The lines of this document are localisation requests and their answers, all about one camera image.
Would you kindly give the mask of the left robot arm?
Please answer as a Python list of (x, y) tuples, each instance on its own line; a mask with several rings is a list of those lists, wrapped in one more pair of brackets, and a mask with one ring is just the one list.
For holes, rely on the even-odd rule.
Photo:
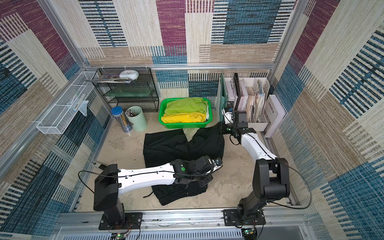
[(192, 161), (176, 159), (161, 166), (136, 170), (109, 165), (95, 179), (94, 211), (103, 212), (107, 223), (120, 224), (125, 221), (120, 195), (151, 186), (188, 185), (192, 182), (202, 188), (213, 180), (213, 173), (222, 166), (221, 158), (209, 156)]

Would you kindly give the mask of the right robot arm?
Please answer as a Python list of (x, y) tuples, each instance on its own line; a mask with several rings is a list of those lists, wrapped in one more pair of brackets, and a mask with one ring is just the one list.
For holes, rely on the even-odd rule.
[(240, 200), (237, 219), (241, 224), (264, 224), (262, 208), (290, 195), (290, 173), (286, 159), (278, 158), (261, 142), (256, 130), (250, 128), (245, 111), (234, 111), (233, 120), (221, 123), (221, 133), (238, 140), (255, 161), (253, 190)]

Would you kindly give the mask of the black shorts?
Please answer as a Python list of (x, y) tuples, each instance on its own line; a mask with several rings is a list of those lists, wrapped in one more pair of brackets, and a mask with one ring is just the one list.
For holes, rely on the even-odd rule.
[[(200, 164), (198, 159), (209, 157), (211, 160), (222, 159), (225, 140), (220, 134), (219, 127), (200, 128), (188, 141), (181, 129), (146, 134), (143, 155), (147, 168), (164, 164), (176, 164), (171, 167), (172, 172), (183, 174), (181, 178), (188, 178), (187, 174), (202, 174), (196, 167), (189, 168), (190, 163)], [(198, 181), (190, 183), (178, 180), (172, 185), (153, 186), (153, 192), (161, 205), (168, 205), (176, 200), (193, 197), (205, 193), (208, 186), (201, 187)]]

